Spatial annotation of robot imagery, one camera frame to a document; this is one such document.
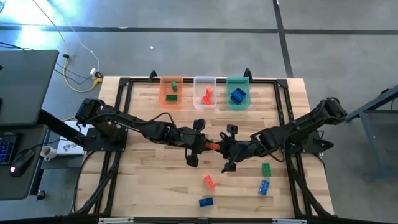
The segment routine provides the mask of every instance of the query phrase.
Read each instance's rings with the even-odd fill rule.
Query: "wooden tabletop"
[[[99,99],[114,105],[120,77],[105,77]],[[304,80],[288,79],[295,118],[310,111]],[[158,83],[135,83],[132,88],[129,114],[151,119],[165,110],[158,106]],[[124,108],[124,98],[120,108]],[[227,124],[239,126],[236,138],[249,140],[249,135],[266,127],[279,126],[274,87],[251,85],[251,105],[245,111],[228,110],[225,84],[217,84],[218,103],[215,110],[196,110],[192,104],[193,84],[184,83],[183,106],[168,110],[178,127],[192,127],[193,120],[206,119],[203,133],[219,141],[219,132]],[[168,121],[168,117],[159,118]],[[76,204],[80,208],[98,185],[103,152],[96,152],[87,161],[78,186]],[[225,160],[208,151],[199,155],[199,166],[186,165],[184,149],[154,144],[137,132],[129,131],[127,147],[122,154],[114,195],[112,216],[132,217],[228,217],[228,218],[292,218],[292,199],[286,164],[270,156],[253,157],[238,163],[236,172],[221,174]],[[271,177],[262,176],[261,164],[269,162]],[[324,208],[333,213],[328,184],[322,163],[313,155],[304,154],[303,164],[309,189]],[[208,190],[203,178],[210,175],[216,185]],[[266,196],[259,195],[261,180],[270,182]],[[214,205],[199,207],[199,199],[213,197]],[[304,211],[301,191],[300,208]]]

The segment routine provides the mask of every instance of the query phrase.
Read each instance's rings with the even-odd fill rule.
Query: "gray floor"
[[[9,1],[2,23],[50,24],[30,1]],[[56,24],[65,13],[74,26],[277,28],[271,0],[218,1],[60,1],[37,2]],[[279,0],[286,29],[398,29],[398,1]],[[72,56],[70,69],[87,75],[95,59],[71,32],[63,35]],[[81,32],[81,40],[99,57],[103,75],[241,75],[249,67],[255,77],[286,77],[278,34]],[[328,96],[353,111],[398,83],[398,35],[286,35],[295,78],[304,78],[310,104]],[[34,49],[58,49],[56,32],[34,27],[0,31],[0,41]],[[90,84],[79,86],[81,89]],[[73,116],[82,99],[96,98],[99,87],[79,94],[54,73],[44,109],[56,117]],[[325,153],[328,183],[337,215],[397,222],[397,179],[365,182],[375,172],[375,159],[358,120],[322,128],[335,147]],[[67,214],[77,170],[49,170],[41,189],[49,197],[37,202],[0,202],[2,220]]]

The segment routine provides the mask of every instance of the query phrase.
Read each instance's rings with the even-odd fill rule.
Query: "plastic bin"
[[[177,84],[177,92],[173,91],[172,82]],[[182,107],[182,77],[162,77],[160,78],[159,106],[165,109],[180,109]],[[176,95],[176,101],[166,101],[167,95]]]
[[[213,94],[209,97],[211,105],[203,102],[203,96],[206,95],[206,89],[213,89]],[[214,109],[217,105],[217,79],[216,77],[194,77],[193,78],[193,105],[196,109]]]
[[[231,100],[232,92],[237,88],[246,93],[240,104],[236,104]],[[226,104],[229,110],[245,110],[250,106],[250,84],[248,77],[228,77],[226,79]]]

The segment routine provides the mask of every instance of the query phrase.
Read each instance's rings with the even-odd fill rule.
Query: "computer mouse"
[[[10,175],[12,177],[22,176],[28,168],[34,155],[35,152],[32,150],[26,150],[26,152],[18,153],[11,162]]]

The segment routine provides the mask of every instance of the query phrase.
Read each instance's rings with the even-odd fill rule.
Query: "green lego brick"
[[[176,95],[166,95],[166,101],[177,101]]]
[[[175,81],[172,81],[172,88],[173,88],[173,91],[174,91],[174,92],[177,91],[177,84],[176,84]]]
[[[264,177],[271,176],[271,168],[269,167],[269,163],[262,164],[262,174],[264,175]]]

